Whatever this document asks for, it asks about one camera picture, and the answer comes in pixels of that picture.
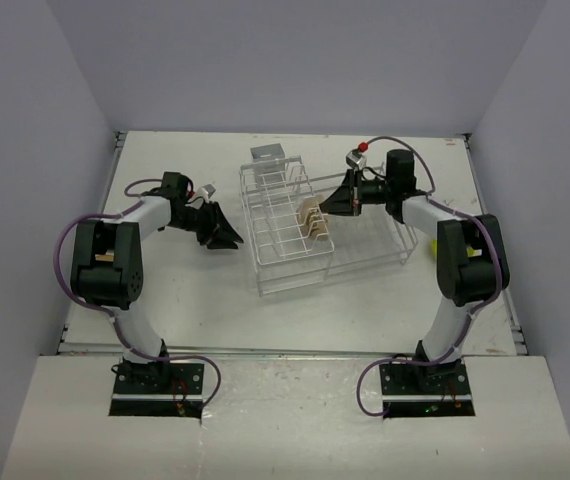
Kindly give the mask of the beige bowl with drawing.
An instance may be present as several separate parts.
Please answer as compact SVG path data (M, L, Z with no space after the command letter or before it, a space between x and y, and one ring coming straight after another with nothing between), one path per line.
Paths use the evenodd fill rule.
M322 195L315 195L305 198L298 207L297 223L302 236L308 240L329 240L329 216L324 214L319 207L323 200Z

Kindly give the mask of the white wire dish rack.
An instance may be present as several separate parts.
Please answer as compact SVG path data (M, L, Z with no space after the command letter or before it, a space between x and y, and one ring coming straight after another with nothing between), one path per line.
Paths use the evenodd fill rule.
M312 178L299 157L245 164L239 177L261 296L404 264L418 245L415 231L393 220L382 205L366 207L357 217L322 213L320 203L343 176Z

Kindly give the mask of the yellow-green bowl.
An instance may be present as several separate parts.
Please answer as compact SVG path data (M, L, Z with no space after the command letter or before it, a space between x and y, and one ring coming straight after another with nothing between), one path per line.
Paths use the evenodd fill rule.
M438 252L438 248L437 248L437 241L436 240L432 240L431 241L431 254L434 260L437 259L437 252Z

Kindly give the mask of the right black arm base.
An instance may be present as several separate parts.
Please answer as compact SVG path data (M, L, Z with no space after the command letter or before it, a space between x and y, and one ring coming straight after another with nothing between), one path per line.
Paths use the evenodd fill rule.
M461 360L435 367L386 363L379 366L379 376L385 419L476 415Z

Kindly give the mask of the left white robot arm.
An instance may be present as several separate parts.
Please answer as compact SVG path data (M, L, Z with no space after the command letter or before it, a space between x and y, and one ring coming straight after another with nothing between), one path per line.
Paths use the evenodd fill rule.
M124 194L135 203L114 214L89 214L60 234L53 257L59 285L77 305L108 316L130 364L141 364L137 380L160 393L173 379L164 340L135 305L144 286L142 243L167 228L193 233L208 250L236 250L244 240L213 200L216 188L196 188L179 172L166 172L157 185Z

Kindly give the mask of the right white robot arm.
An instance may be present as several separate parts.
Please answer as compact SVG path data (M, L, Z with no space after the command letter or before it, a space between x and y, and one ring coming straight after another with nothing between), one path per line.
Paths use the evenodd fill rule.
M441 301L434 321L412 356L392 364L411 368L413 385L432 393L462 357L462 345L477 313L495 301L509 284L498 219L448 207L417 187L413 151L387 152L385 173L367 179L366 145L346 156L348 169L339 187L321 205L323 213L358 216L365 205L382 205L397 222L436 240L436 280Z

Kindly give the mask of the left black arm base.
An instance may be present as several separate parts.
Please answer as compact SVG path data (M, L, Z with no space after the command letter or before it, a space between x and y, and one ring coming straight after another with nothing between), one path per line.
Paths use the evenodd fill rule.
M202 419L202 363L132 363L111 368L115 380L110 400L112 417Z

